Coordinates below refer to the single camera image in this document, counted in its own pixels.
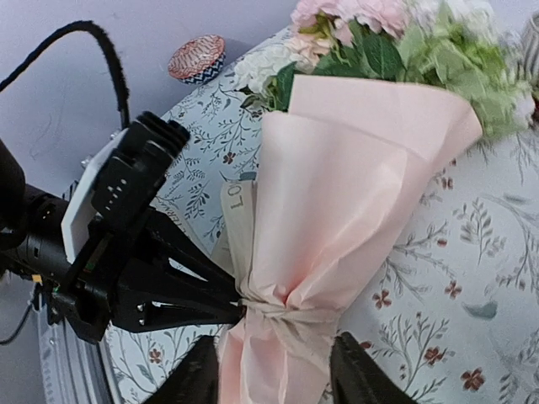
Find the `pink flower bouquet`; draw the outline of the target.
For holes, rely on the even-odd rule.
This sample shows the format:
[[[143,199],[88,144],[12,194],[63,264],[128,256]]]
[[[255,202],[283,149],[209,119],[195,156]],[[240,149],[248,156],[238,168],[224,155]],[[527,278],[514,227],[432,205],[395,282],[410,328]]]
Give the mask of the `pink flower bouquet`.
[[[535,104],[485,1],[305,1],[255,179],[225,183],[221,403],[538,400]]]

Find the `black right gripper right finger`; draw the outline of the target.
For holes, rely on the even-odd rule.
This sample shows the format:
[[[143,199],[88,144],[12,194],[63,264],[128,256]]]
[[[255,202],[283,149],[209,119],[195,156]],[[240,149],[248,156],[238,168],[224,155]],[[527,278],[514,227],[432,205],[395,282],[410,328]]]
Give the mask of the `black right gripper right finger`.
[[[336,404],[416,404],[349,332],[341,333],[334,340],[330,376]]]

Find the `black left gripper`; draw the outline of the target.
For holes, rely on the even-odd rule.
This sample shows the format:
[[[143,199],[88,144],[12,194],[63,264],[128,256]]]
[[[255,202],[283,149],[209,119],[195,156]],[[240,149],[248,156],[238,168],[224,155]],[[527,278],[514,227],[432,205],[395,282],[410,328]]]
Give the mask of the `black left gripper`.
[[[70,201],[28,185],[1,147],[1,263],[40,276],[52,318],[66,318],[91,343],[121,325],[119,254],[110,250],[122,230],[122,182],[110,172],[120,145],[116,138],[91,158]]]

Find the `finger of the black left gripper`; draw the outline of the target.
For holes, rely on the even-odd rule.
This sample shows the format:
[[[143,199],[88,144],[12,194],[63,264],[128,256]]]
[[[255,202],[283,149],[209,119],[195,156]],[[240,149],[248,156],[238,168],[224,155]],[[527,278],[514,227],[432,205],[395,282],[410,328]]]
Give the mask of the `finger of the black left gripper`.
[[[153,332],[187,326],[236,324],[243,309],[217,301],[186,301],[177,304],[121,302],[111,308],[111,322],[128,332]]]
[[[149,211],[146,228],[167,255],[205,279],[210,290],[224,301],[238,302],[234,278],[208,258],[168,215],[154,208]]]

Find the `cream printed ribbon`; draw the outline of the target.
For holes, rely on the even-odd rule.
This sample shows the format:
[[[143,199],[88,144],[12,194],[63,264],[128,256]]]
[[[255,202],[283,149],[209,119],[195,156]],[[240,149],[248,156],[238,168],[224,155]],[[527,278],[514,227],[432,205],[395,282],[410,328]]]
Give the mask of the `cream printed ribbon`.
[[[314,300],[320,285],[315,278],[333,266],[329,254],[340,246],[340,234],[355,211],[347,191],[332,179],[296,188],[263,183],[262,210],[257,211],[255,182],[224,186],[224,237],[238,302],[280,327],[335,328],[339,308],[333,301]]]

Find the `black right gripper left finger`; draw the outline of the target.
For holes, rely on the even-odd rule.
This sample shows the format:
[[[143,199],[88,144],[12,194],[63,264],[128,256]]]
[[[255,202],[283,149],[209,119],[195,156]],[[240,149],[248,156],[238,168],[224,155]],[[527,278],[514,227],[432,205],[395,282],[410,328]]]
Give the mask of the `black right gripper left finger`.
[[[203,336],[145,404],[217,404],[218,370],[215,339]]]

